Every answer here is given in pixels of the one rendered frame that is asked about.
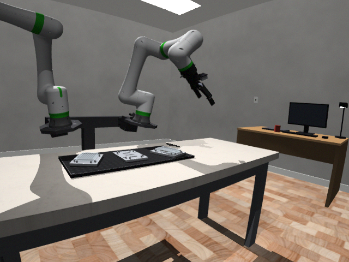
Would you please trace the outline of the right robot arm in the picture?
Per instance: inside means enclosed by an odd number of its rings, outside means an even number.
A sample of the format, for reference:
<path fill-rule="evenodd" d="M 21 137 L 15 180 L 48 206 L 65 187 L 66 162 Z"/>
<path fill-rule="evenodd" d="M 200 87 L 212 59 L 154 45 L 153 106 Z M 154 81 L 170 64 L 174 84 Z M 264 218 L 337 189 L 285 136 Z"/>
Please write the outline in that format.
<path fill-rule="evenodd" d="M 37 97 L 47 104 L 50 128 L 72 125 L 69 117 L 67 89 L 55 86 L 52 71 L 52 39 L 63 33 L 57 19 L 0 2 L 0 20 L 32 32 L 37 59 Z"/>

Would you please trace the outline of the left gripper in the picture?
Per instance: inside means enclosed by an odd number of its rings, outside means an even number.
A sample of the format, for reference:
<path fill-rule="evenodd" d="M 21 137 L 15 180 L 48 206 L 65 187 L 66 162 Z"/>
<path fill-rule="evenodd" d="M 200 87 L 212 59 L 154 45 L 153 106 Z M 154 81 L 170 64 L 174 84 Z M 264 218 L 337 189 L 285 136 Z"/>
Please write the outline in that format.
<path fill-rule="evenodd" d="M 200 90 L 208 99 L 208 101 L 210 102 L 211 106 L 213 106 L 215 104 L 213 98 L 212 98 L 212 94 L 209 92 L 209 90 L 207 90 L 207 88 L 204 86 L 203 83 L 199 82 L 199 75 L 196 72 L 195 75 L 193 75 L 192 77 L 186 79 L 187 82 L 190 84 L 191 89 L 195 92 L 195 94 L 197 95 L 198 99 L 201 97 L 201 94 L 198 90 Z"/>

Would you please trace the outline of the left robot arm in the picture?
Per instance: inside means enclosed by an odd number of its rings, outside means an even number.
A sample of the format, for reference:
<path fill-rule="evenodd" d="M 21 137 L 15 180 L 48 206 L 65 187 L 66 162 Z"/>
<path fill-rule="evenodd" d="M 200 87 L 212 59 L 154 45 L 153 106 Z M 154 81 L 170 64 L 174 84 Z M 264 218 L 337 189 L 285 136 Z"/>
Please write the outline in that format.
<path fill-rule="evenodd" d="M 136 113 L 129 113 L 135 122 L 150 124 L 150 115 L 155 96 L 149 92 L 137 90 L 137 83 L 142 67 L 148 56 L 161 60 L 170 59 L 177 67 L 180 78 L 190 78 L 197 72 L 190 55 L 203 43 L 203 36 L 197 30 L 190 30 L 185 35 L 164 43 L 138 37 L 134 42 L 129 68 L 119 91 L 118 98 L 123 104 L 136 106 Z"/>

